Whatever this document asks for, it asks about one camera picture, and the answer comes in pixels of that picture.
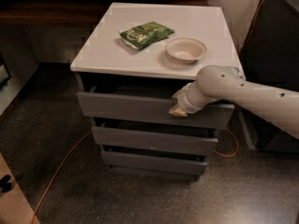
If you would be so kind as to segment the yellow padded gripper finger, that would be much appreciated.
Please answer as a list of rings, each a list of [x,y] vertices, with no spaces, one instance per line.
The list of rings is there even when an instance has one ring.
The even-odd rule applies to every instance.
[[[174,105],[168,111],[170,115],[177,116],[177,117],[187,117],[188,113],[182,110],[178,105]]]
[[[172,95],[171,99],[181,101],[183,97],[184,97],[184,91],[178,90],[175,94]]]

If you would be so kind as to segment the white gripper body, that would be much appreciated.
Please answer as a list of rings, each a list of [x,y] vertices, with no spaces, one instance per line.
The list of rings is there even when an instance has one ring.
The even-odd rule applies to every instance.
[[[178,92],[178,107],[187,114],[195,114],[218,99],[204,95],[196,83],[188,83]]]

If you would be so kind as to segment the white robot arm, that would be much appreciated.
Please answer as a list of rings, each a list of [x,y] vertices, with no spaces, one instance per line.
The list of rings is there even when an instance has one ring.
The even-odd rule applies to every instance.
[[[225,100],[299,138],[299,93],[246,81],[237,68],[209,65],[202,68],[193,83],[178,90],[177,103],[169,110],[187,117],[206,105]]]

